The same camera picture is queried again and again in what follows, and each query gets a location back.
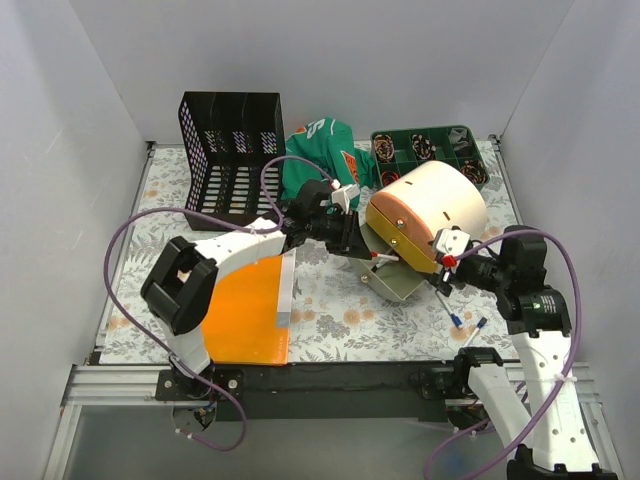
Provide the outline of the white drawer organizer box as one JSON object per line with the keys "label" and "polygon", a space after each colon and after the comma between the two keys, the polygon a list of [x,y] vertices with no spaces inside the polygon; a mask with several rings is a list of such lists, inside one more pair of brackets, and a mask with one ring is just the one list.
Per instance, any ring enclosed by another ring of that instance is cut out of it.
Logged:
{"label": "white drawer organizer box", "polygon": [[431,248],[439,230],[457,226],[471,240],[487,220],[480,191],[453,167],[431,161],[375,192],[364,210],[361,230],[369,249],[399,261],[377,272],[371,272],[376,258],[351,264],[375,293],[402,302],[441,270]]}

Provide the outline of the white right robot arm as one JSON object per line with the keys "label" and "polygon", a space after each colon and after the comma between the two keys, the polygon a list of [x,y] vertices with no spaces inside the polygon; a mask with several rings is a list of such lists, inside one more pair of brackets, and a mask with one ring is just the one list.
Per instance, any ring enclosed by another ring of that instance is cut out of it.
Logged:
{"label": "white right robot arm", "polygon": [[465,347],[454,359],[452,383],[476,397],[504,445],[487,464],[506,464],[509,479],[614,479],[586,432],[573,365],[582,334],[576,271],[561,242],[513,225],[495,237],[498,256],[483,256],[457,227],[432,242],[445,282],[492,293],[518,353],[527,397],[511,387],[503,360],[488,347]]}

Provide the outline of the white-spotted black rolled tie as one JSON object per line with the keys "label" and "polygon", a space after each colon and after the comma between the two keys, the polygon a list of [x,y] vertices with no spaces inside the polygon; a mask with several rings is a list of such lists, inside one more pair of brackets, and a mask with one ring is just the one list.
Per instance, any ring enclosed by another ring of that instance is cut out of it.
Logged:
{"label": "white-spotted black rolled tie", "polygon": [[411,146],[416,159],[419,161],[429,161],[436,158],[437,147],[423,134],[412,134]]}

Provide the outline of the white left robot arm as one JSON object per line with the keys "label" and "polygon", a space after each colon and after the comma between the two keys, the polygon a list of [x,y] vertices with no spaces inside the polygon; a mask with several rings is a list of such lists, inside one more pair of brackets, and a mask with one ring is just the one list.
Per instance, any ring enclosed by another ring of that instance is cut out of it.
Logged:
{"label": "white left robot arm", "polygon": [[308,180],[297,196],[276,204],[252,223],[209,240],[175,237],[164,247],[141,287],[149,311],[161,321],[169,361],[180,372],[178,387],[193,400],[213,386],[212,365],[201,323],[216,285],[228,275],[262,259],[285,254],[312,239],[328,253],[370,260],[358,212],[351,201],[356,184]]}

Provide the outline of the green sweatshirt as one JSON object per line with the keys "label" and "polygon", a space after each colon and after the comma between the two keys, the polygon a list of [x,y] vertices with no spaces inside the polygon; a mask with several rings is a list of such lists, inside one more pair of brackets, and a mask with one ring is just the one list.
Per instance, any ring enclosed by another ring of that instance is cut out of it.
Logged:
{"label": "green sweatshirt", "polygon": [[[339,120],[324,117],[312,121],[290,135],[285,147],[287,155],[311,161],[342,185],[357,184],[369,189],[375,186],[374,160],[369,153],[355,147],[351,127]],[[309,164],[285,160],[281,198],[294,199],[309,179],[324,180],[324,177]]]}

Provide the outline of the orange notebook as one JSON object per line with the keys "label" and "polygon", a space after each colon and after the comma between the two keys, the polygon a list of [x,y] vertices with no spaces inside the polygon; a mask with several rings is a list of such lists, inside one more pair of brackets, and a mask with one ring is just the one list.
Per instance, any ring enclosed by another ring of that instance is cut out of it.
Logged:
{"label": "orange notebook", "polygon": [[296,253],[266,258],[221,280],[202,322],[217,364],[288,362]]}

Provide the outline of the black mesh file holder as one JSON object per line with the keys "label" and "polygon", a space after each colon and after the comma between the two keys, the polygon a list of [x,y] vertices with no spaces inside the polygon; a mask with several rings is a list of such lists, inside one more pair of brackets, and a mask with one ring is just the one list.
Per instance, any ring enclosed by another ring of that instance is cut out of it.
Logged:
{"label": "black mesh file holder", "polygon": [[272,92],[183,94],[178,118],[191,176],[185,208],[247,225],[281,197],[281,99]]}

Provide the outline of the pink black rolled tie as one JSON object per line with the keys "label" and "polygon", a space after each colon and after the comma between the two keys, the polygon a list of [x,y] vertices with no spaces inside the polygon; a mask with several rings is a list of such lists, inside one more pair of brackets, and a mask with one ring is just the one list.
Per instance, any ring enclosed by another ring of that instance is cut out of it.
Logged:
{"label": "pink black rolled tie", "polygon": [[376,135],[373,139],[373,147],[379,162],[392,163],[395,161],[395,147],[390,135]]}

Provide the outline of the grey folded sock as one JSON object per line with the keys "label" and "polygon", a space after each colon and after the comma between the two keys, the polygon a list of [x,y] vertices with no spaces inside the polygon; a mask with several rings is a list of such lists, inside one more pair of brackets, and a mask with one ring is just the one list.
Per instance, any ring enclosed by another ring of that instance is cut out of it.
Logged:
{"label": "grey folded sock", "polygon": [[470,156],[474,151],[473,135],[466,127],[453,127],[448,133],[449,143],[457,156]]}

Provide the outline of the blue-capped marker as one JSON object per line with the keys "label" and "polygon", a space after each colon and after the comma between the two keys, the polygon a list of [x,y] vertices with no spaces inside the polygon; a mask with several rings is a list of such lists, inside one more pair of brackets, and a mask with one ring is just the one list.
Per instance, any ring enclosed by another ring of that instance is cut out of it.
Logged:
{"label": "blue-capped marker", "polygon": [[451,306],[448,303],[447,297],[444,296],[440,291],[436,291],[435,295],[438,301],[440,302],[440,304],[442,305],[443,309],[445,310],[446,314],[450,317],[455,327],[458,329],[461,329],[463,327],[463,322],[459,318],[459,316],[456,315],[452,310]]}
{"label": "blue-capped marker", "polygon": [[473,331],[471,332],[471,334],[469,335],[469,337],[467,338],[465,344],[463,345],[464,348],[470,347],[471,344],[473,343],[473,341],[475,340],[475,338],[479,335],[479,333],[481,332],[481,330],[485,327],[486,323],[487,323],[488,319],[486,317],[482,317],[478,323],[476,324],[476,326],[474,327]]}

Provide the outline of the orange black rolled tie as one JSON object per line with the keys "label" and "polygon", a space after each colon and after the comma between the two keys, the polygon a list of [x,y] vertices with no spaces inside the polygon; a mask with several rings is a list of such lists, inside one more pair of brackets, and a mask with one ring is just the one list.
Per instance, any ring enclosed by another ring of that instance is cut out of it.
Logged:
{"label": "orange black rolled tie", "polygon": [[385,171],[381,174],[381,183],[383,186],[388,186],[391,183],[397,181],[400,178],[398,172],[395,171]]}

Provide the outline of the red-capped marker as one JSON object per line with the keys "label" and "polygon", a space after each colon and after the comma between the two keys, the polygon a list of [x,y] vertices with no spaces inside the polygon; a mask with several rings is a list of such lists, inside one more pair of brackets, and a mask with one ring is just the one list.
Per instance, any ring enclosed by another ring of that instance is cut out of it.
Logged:
{"label": "red-capped marker", "polygon": [[377,253],[377,252],[372,252],[372,256],[373,258],[376,258],[378,261],[399,261],[399,257],[396,255],[390,255],[390,254],[383,254],[383,253]]}

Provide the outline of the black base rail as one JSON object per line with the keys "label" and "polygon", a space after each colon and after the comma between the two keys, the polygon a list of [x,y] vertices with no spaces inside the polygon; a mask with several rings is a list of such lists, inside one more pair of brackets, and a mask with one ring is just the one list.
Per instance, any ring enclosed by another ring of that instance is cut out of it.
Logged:
{"label": "black base rail", "polygon": [[464,360],[218,364],[204,377],[239,401],[251,420],[446,419],[446,404],[475,400]]}

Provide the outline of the green compartment organizer tray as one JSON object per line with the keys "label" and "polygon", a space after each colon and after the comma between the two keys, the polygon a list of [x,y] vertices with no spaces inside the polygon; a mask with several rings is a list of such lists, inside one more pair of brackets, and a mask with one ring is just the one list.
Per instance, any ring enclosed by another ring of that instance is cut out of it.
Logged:
{"label": "green compartment organizer tray", "polygon": [[431,161],[443,162],[481,191],[489,172],[471,130],[464,125],[381,130],[371,137],[377,186],[386,187]]}

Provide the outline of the brown black rolled tie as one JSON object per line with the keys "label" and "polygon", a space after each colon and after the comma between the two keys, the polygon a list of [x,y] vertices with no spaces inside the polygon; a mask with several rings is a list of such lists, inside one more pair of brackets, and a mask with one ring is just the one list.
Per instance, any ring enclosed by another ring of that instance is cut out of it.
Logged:
{"label": "brown black rolled tie", "polygon": [[488,181],[484,164],[476,158],[466,159],[461,163],[460,172],[475,186],[480,187]]}

